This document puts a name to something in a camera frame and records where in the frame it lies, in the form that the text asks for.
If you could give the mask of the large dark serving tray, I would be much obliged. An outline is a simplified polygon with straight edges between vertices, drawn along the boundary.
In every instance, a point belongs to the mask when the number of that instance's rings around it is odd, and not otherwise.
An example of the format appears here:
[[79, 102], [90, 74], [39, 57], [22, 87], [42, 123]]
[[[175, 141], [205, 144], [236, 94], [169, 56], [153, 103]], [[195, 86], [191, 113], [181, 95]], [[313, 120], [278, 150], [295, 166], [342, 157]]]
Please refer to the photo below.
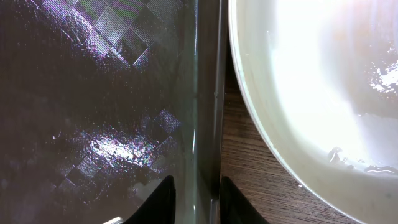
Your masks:
[[1, 222], [216, 223], [226, 1], [1, 1]]

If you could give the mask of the white plate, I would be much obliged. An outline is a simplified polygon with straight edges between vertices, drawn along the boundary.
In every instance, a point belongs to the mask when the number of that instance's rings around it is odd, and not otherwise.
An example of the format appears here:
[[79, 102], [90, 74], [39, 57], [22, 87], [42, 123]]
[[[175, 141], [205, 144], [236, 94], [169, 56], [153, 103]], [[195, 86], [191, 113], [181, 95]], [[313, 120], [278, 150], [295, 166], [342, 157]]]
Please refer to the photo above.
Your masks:
[[397, 1], [231, 0], [245, 104], [283, 167], [361, 223], [397, 222]]

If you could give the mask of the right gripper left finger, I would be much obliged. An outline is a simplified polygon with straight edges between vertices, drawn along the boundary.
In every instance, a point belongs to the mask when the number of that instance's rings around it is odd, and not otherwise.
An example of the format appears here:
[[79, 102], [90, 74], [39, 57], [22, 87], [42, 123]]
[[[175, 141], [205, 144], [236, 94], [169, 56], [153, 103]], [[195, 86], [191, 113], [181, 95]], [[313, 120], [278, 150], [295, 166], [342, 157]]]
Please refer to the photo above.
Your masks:
[[175, 209], [174, 178], [168, 175], [123, 224], [174, 224]]

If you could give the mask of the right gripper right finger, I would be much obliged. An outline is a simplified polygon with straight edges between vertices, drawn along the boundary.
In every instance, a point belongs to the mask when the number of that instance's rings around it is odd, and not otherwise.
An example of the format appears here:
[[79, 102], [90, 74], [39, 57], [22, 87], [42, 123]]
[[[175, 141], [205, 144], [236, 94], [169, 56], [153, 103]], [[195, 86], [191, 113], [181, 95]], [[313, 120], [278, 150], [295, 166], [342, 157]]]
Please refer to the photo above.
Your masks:
[[220, 183], [220, 223], [269, 224], [227, 176]]

